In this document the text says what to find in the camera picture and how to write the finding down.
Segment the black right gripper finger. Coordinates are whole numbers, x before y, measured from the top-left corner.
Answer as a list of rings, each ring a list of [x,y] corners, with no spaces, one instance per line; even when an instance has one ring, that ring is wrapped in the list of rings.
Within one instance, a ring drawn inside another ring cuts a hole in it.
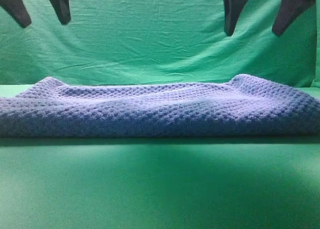
[[[272,26],[272,32],[281,36],[287,28],[306,10],[315,4],[316,0],[281,0],[278,13]]]
[[[224,32],[231,37],[235,31],[238,19],[248,0],[223,0]]]

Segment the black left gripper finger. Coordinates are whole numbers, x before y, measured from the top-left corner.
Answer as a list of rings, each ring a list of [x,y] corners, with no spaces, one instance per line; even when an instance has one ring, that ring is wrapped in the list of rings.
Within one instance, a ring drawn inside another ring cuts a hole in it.
[[[49,0],[55,14],[62,25],[67,25],[71,21],[71,11],[69,0]]]
[[[0,6],[22,27],[26,28],[32,20],[23,0],[0,0]]]

